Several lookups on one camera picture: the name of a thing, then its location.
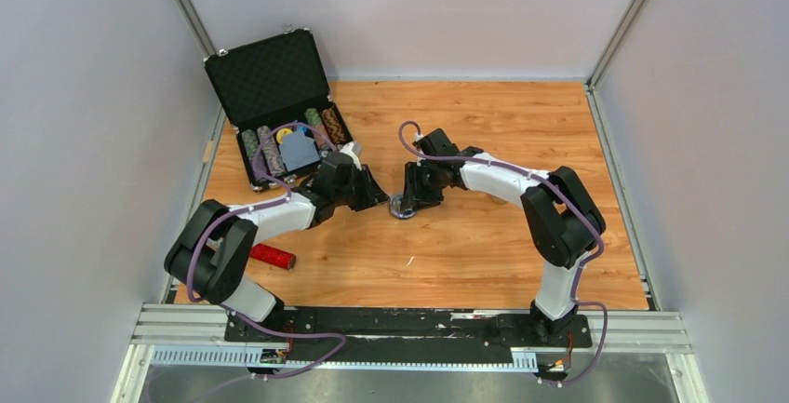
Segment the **clear pill bottle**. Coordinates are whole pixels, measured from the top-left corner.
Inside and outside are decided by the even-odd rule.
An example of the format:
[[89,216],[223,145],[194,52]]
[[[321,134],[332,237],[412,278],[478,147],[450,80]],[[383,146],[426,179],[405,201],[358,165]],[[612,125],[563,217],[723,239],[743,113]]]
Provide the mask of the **clear pill bottle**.
[[507,200],[499,198],[499,197],[497,197],[495,195],[490,195],[489,198],[491,199],[492,202],[494,202],[497,205],[506,205],[506,204],[508,204]]

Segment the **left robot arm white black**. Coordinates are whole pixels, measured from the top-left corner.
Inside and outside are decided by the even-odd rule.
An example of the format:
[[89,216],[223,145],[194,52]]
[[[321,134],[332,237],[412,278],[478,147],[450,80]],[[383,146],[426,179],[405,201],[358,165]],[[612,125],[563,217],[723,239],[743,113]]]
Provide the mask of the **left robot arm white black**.
[[389,196],[354,154],[335,152],[311,179],[275,200],[225,206],[209,199],[194,212],[164,259],[165,271],[189,286],[194,298],[249,319],[264,341],[284,331],[283,302],[245,271],[252,248],[270,238],[316,227],[336,208],[374,208]]

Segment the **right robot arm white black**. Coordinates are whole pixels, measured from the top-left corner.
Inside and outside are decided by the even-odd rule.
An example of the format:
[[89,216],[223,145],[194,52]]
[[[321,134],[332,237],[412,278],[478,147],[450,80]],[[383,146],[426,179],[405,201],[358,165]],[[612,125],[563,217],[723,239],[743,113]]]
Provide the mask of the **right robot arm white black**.
[[559,342],[568,333],[566,316],[579,305],[582,268],[605,249],[607,224],[578,174],[565,166],[553,171],[520,167],[474,146],[462,150],[442,128],[417,132],[404,146],[417,158],[405,165],[403,192],[390,200],[396,218],[441,205],[447,188],[491,195],[523,210],[543,259],[531,331],[540,343]]

